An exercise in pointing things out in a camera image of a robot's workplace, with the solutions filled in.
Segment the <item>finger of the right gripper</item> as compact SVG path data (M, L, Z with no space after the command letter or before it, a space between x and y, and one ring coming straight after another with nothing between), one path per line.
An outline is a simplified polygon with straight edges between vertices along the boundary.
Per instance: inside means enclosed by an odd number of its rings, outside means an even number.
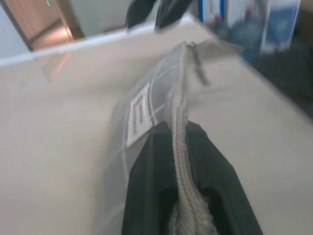
M150 15L157 0L133 0L126 14L126 27L143 23Z
M163 30L179 21L192 1L193 0L160 0L156 15L155 30Z

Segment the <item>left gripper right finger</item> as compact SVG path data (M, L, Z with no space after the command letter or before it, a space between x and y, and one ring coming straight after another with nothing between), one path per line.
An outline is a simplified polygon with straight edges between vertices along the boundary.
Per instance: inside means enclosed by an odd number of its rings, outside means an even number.
M197 189L219 235L263 235L234 167L196 123L187 124L187 147Z

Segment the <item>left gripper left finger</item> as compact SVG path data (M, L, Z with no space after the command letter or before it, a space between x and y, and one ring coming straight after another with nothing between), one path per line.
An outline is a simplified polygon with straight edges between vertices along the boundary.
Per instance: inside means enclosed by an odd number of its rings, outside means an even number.
M165 122L149 134L129 176L122 235L168 235L178 188L172 132Z

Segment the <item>grey checked pencil pouch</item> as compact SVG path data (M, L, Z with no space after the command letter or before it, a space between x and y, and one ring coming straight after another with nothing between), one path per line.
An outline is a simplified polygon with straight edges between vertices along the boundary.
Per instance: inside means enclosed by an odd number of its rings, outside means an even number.
M111 120L94 235L122 235L131 169L149 134L165 122L172 132L178 188L168 235L218 235L208 203L197 189L187 147L189 54L194 45L171 49L126 93Z

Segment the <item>blue water jug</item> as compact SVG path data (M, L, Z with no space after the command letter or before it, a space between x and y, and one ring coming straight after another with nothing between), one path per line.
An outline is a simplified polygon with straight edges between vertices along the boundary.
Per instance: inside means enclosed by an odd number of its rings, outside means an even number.
M235 23L231 28L229 40L232 44L244 48L241 57L245 61L250 62L259 55L263 30L263 20L251 16Z

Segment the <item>brown wooden door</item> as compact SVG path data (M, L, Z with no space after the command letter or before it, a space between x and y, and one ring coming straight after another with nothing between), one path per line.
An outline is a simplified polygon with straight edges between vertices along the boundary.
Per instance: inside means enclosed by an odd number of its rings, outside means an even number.
M0 6L29 51L84 37L71 0L0 0Z

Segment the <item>beige table mat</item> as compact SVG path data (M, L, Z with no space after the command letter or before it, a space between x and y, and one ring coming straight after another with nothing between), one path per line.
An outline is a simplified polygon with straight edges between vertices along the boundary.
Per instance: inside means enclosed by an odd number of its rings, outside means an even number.
M236 170L264 235L313 235L313 123L185 16L0 61L0 235L121 235L127 129L116 105L181 42L199 44L189 119Z

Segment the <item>blue white box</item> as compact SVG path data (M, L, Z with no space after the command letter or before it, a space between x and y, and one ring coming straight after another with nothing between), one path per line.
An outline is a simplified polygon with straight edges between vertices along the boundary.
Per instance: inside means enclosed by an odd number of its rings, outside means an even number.
M290 47L301 0L265 0L265 28L261 52Z

